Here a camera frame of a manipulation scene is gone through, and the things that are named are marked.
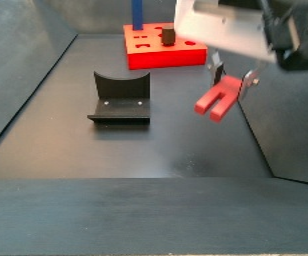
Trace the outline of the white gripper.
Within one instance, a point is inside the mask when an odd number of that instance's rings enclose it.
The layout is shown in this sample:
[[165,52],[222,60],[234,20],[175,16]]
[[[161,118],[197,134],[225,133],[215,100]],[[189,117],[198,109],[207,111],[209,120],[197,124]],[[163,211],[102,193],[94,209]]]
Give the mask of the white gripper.
[[[262,12],[258,10],[221,5],[218,0],[177,0],[174,29],[177,35],[190,41],[254,59],[275,61],[266,43]],[[247,90],[258,85],[266,66],[266,62],[257,62],[243,75],[239,100],[245,98]],[[217,84],[223,74],[223,62],[217,50],[210,52],[207,69],[213,84]]]

